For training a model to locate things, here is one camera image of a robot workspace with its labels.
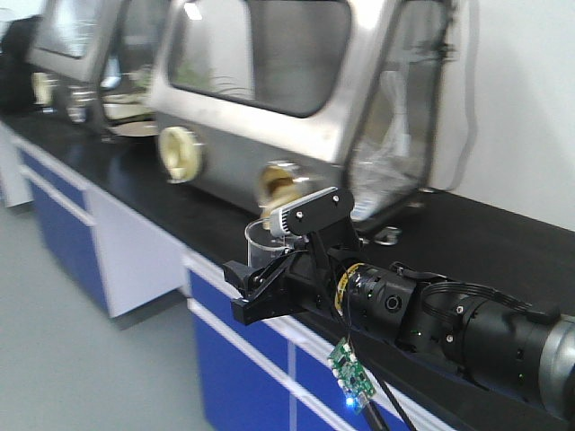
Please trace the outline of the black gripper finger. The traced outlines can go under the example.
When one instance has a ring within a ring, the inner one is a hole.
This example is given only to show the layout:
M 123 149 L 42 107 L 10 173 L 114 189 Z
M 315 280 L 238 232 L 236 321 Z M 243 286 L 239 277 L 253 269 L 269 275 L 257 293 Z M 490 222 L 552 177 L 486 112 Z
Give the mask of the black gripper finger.
M 305 311 L 288 291 L 283 298 L 243 299 L 242 296 L 231 301 L 231 310 L 236 321 L 243 325 L 250 325 L 257 321 L 288 316 Z
M 288 296 L 284 278 L 291 263 L 291 252 L 284 252 L 261 268 L 231 260 L 223 266 L 224 279 L 243 299 L 283 298 Z

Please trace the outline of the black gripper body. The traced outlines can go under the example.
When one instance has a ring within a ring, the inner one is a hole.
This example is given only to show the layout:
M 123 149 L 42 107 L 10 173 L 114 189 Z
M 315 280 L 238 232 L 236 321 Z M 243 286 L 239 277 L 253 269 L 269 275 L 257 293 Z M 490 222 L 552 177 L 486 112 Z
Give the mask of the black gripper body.
M 298 288 L 314 292 L 330 315 L 347 311 L 351 282 L 366 266 L 360 259 L 360 239 L 348 215 L 272 215 L 272 235 L 297 236 L 303 244 L 289 266 Z

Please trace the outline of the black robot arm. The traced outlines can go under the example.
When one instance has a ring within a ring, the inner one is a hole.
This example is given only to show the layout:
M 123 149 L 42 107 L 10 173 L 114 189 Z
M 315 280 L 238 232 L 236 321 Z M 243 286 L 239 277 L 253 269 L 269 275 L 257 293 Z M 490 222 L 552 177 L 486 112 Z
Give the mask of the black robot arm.
M 224 266 L 249 325 L 311 312 L 402 351 L 441 374 L 574 419 L 574 320 L 488 286 L 400 264 L 367 263 L 349 219 L 300 231 L 292 251 Z

